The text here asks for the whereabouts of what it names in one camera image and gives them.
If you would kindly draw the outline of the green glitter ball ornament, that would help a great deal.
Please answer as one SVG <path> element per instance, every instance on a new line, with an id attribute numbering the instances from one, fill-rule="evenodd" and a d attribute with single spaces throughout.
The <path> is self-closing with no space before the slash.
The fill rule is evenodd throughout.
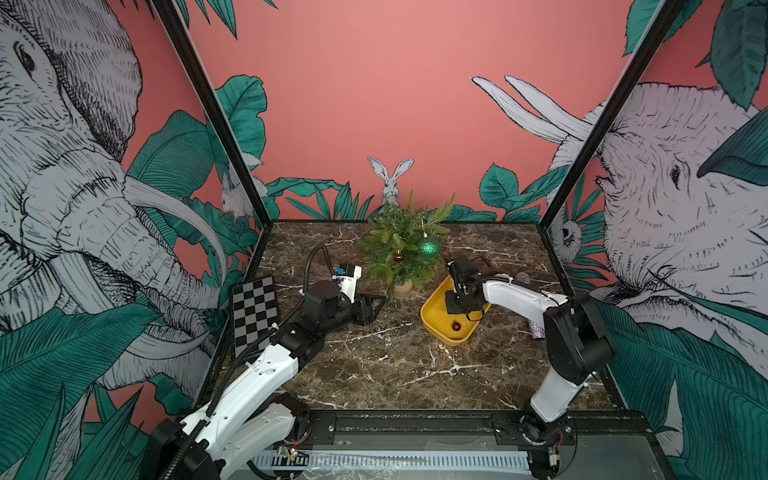
<path id="1" fill-rule="evenodd" d="M 423 260 L 434 260 L 440 256 L 442 249 L 441 241 L 431 235 L 424 235 L 417 242 L 418 256 Z"/>

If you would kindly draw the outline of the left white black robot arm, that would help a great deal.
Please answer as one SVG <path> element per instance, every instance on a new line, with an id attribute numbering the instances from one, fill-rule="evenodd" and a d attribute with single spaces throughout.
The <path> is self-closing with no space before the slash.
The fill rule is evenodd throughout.
<path id="1" fill-rule="evenodd" d="M 211 400 L 178 422 L 165 421 L 151 434 L 141 479 L 229 479 L 275 444 L 295 446 L 310 435 L 309 410 L 280 388 L 323 348 L 328 334 L 348 324 L 376 321 L 382 295 L 351 295 L 356 281 L 342 276 L 313 283 L 301 302 L 267 334 L 257 359 L 245 350 Z"/>

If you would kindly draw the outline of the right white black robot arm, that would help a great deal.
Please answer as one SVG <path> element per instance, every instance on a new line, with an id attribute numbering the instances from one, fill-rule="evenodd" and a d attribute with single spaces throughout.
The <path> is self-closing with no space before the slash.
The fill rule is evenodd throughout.
<path id="1" fill-rule="evenodd" d="M 615 357 L 617 347 L 596 302 L 587 295 L 537 292 L 501 273 L 484 273 L 462 256 L 446 262 L 451 314 L 469 317 L 487 305 L 503 307 L 544 331 L 549 370 L 526 404 L 520 431 L 532 445 L 550 446 L 562 432 L 586 380 Z"/>

